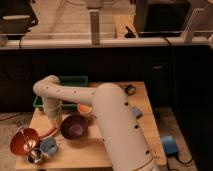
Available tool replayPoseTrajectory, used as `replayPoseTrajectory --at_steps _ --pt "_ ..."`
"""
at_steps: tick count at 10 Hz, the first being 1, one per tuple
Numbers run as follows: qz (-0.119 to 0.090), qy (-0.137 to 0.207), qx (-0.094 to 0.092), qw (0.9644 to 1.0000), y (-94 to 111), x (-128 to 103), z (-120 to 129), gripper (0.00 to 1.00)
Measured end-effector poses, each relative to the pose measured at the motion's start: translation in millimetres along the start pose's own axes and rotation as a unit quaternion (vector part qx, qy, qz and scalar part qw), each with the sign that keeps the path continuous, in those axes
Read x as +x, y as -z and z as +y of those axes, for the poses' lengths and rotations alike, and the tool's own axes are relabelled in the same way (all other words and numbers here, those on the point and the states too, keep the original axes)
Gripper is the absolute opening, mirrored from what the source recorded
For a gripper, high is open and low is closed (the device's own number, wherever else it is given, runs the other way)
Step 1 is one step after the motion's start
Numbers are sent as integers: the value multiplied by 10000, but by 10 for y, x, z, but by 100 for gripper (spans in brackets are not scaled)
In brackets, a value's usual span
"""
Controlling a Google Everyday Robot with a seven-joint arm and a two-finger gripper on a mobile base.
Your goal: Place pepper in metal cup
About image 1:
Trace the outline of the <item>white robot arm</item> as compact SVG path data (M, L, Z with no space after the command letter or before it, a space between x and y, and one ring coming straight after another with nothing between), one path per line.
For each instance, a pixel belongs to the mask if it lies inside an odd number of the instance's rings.
M60 101L92 107L114 171L160 171L125 92L114 83L90 87L62 86L50 75L37 81L33 91L48 116L56 116Z

